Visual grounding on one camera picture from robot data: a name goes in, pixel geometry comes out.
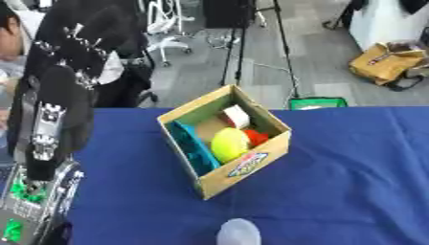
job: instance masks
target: clear plastic cup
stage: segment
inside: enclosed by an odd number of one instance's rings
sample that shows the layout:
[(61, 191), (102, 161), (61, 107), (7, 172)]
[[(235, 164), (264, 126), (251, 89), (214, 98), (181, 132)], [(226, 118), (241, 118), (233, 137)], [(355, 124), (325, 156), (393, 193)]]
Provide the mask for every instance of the clear plastic cup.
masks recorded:
[(217, 245), (261, 245), (260, 230), (245, 219), (232, 219), (222, 225)]

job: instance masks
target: black stand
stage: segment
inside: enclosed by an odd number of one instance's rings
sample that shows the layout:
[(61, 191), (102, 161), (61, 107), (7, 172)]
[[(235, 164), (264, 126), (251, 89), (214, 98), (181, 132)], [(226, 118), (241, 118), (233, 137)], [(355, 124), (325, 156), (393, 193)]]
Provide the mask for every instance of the black stand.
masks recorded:
[[(280, 34), (281, 34), (281, 39), (282, 39), (282, 46), (283, 46), (283, 51), (284, 51), (284, 55), (286, 56), (286, 61), (287, 61), (287, 68), (289, 70), (289, 75), (290, 75), (290, 79), (292, 82), (292, 86), (293, 86), (293, 98), (299, 98), (300, 95), (298, 93), (298, 83), (297, 80), (295, 79), (294, 73), (293, 73), (293, 68), (292, 68), (292, 64), (290, 61), (290, 50), (289, 47), (287, 46), (287, 42), (286, 42), (286, 35), (284, 32), (284, 27), (283, 27), (283, 22), (282, 22), (282, 9), (280, 7), (279, 4), (279, 0), (273, 0), (273, 7), (270, 8), (264, 8), (264, 9), (259, 9), (257, 10), (253, 4), (248, 3), (247, 6), (243, 6), (243, 8), (252, 8), (253, 11), (249, 11), (251, 14), (255, 14), (255, 12), (257, 11), (271, 11), (274, 10), (276, 13), (276, 17), (277, 17), (277, 22), (279, 25), (279, 29), (280, 29)], [(241, 72), (242, 72), (242, 63), (243, 63), (243, 58), (244, 58), (244, 48), (245, 48), (245, 44), (246, 44), (246, 31), (247, 31), (247, 26), (245, 21), (241, 21), (241, 45), (240, 45), (240, 50), (239, 50), (239, 58), (238, 58), (238, 68), (236, 71), (236, 85), (239, 85), (241, 82)], [(232, 29), (231, 32), (231, 40), (228, 44), (228, 54), (227, 54), (227, 60), (225, 62), (225, 69), (223, 71), (223, 76), (222, 76), (222, 81), (220, 82), (221, 86), (225, 85), (225, 79), (226, 79), (226, 75), (228, 73), (228, 67), (230, 64), (230, 60), (231, 60), (231, 54), (232, 54), (232, 50), (233, 50), (233, 45), (234, 45), (234, 41), (236, 38), (236, 32), (237, 29)]]

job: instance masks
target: red object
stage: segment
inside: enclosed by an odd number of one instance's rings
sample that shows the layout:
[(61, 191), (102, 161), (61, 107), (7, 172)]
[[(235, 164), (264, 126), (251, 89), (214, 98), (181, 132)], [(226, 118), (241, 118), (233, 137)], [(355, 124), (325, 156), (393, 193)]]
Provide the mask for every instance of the red object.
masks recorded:
[(247, 137), (249, 137), (250, 144), (252, 144), (253, 147), (262, 145), (269, 140), (268, 134), (261, 134), (256, 130), (248, 129), (243, 130), (243, 132), (247, 135)]

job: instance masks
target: black hair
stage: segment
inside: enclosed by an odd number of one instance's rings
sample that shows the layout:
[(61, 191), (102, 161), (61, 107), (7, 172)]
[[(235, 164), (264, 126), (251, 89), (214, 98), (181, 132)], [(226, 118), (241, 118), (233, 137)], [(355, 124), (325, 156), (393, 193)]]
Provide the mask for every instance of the black hair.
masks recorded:
[(11, 33), (11, 29), (9, 29), (11, 18), (14, 18), (18, 24), (21, 22), (19, 16), (3, 0), (0, 0), (0, 28), (8, 30), (9, 33)]

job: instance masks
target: green circuit board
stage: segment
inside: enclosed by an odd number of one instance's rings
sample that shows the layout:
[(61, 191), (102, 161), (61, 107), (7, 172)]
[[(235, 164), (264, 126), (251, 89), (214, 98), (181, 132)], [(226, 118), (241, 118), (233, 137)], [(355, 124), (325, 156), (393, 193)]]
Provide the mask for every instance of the green circuit board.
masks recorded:
[(28, 193), (28, 187), (20, 177), (16, 177), (11, 185), (11, 193), (18, 199), (27, 200), (31, 203), (41, 204), (46, 198), (46, 189), (39, 188), (32, 193)]
[(23, 225), (21, 222), (10, 219), (8, 224), (6, 224), (6, 229), (3, 231), (3, 238), (6, 238), (8, 241), (19, 242), (21, 240)]

